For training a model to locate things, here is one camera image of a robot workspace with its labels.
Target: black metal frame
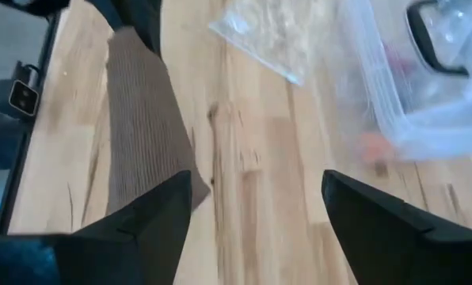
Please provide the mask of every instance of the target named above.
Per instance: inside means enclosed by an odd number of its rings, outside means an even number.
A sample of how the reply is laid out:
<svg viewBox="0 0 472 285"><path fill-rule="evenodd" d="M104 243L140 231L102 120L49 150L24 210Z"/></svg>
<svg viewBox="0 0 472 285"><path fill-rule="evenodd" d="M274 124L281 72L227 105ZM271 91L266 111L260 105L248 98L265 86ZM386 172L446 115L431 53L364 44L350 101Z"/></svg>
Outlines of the black metal frame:
<svg viewBox="0 0 472 285"><path fill-rule="evenodd" d="M48 74L51 53L53 52L53 47L55 45L56 33L60 21L60 13L56 13L48 17L47 20L49 22L49 27L46 33L44 45L40 53L38 66L41 70L41 73L38 74L37 80L32 85L32 88L34 88L34 90L39 93L40 98L42 97L44 82ZM7 234L7 231L9 230L10 220L14 209L14 202L16 201L16 195L20 186L21 174L25 165L25 159L27 157L35 121L36 119L33 118L33 120L30 120L29 122L23 123L25 133L21 136L21 141L17 150L17 156L7 177L6 187L4 188L2 200L0 202L0 234Z"/></svg>

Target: wood plank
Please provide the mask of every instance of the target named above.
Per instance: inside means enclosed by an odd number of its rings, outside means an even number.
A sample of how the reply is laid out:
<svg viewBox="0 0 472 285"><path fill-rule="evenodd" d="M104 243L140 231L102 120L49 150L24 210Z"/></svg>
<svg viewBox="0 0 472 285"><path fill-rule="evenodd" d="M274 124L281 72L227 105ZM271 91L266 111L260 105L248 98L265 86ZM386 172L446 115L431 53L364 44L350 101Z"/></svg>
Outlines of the wood plank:
<svg viewBox="0 0 472 285"><path fill-rule="evenodd" d="M175 284L355 284L322 201L324 169L472 228L472 157L360 163L345 146L326 69L304 87L288 84L207 29L224 5L163 6L164 61L200 175L213 181L192 216ZM11 232L71 232L105 215L111 35L93 7L72 2Z"/></svg>

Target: wood grain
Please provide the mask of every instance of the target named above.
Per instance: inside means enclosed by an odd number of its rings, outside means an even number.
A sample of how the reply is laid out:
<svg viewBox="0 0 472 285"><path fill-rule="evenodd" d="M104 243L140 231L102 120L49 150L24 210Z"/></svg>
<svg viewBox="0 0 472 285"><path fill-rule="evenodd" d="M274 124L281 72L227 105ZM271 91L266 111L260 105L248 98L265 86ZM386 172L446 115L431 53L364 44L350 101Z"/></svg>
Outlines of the wood grain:
<svg viewBox="0 0 472 285"><path fill-rule="evenodd" d="M163 6L163 58L213 192L193 213L175 284L355 284L322 202L324 169L472 228L472 156L361 164L344 146L326 69L304 87L288 84L207 29L224 5ZM78 0L65 23L12 232L76 230L103 217L108 203L112 33Z"/></svg>

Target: dark fabric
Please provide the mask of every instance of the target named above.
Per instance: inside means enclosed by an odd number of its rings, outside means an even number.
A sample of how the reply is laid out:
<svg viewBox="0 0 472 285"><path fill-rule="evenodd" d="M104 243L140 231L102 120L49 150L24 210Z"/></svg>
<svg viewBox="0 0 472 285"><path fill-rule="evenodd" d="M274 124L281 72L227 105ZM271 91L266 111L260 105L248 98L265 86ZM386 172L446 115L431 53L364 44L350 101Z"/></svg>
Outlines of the dark fabric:
<svg viewBox="0 0 472 285"><path fill-rule="evenodd" d="M160 51L162 0L86 0L104 16L113 30L135 29L142 42L156 55Z"/></svg>

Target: wooden table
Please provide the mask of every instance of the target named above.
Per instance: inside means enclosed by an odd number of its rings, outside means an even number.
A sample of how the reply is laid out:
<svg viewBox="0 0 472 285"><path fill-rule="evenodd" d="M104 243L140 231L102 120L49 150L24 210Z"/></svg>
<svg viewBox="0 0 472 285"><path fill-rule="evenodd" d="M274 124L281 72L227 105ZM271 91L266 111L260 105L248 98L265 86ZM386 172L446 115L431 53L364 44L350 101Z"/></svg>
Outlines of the wooden table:
<svg viewBox="0 0 472 285"><path fill-rule="evenodd" d="M163 7L163 57L201 176L214 181L193 214L175 283L356 283L322 202L324 169L472 228L472 157L359 164L341 143L325 70L302 88L287 83L207 29L222 8L220 0ZM62 26L12 233L72 232L105 215L112 31L80 0Z"/></svg>

